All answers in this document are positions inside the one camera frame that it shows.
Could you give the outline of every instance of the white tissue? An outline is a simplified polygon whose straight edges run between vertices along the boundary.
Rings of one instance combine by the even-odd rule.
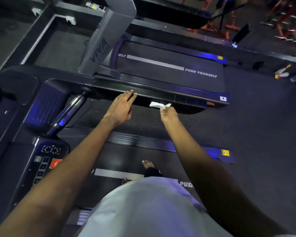
[[[150,103],[150,105],[149,105],[149,107],[156,107],[156,108],[159,108],[159,109],[160,109],[160,108],[165,109],[166,107],[169,107],[169,106],[171,106],[170,103],[164,105],[164,104],[161,104],[161,103],[158,103],[158,102],[154,102],[154,101],[152,101],[152,102]]]

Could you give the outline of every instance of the shirt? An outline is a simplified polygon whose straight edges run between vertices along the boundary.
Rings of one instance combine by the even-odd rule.
[[[78,237],[232,237],[177,180],[147,177],[107,194]]]

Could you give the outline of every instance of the red button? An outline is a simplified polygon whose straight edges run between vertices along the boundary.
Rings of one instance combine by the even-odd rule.
[[[62,159],[52,159],[49,168],[54,169],[61,161]]]

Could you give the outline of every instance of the forearm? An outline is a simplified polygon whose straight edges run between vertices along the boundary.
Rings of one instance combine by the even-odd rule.
[[[190,136],[178,118],[165,123],[182,166],[208,213],[234,236],[287,233],[264,215],[241,191],[217,160]]]
[[[38,237],[52,232],[68,214],[112,130],[102,120],[22,199],[0,226],[0,236]]]

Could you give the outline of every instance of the bare foot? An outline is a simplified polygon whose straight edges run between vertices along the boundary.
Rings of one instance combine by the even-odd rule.
[[[143,160],[141,163],[144,165],[145,169],[147,169],[149,167],[155,167],[153,165],[153,163],[151,161],[149,161],[149,160]]]
[[[127,178],[124,178],[123,181],[122,181],[122,184],[126,184],[127,182],[130,182],[132,181],[131,179],[127,179]]]

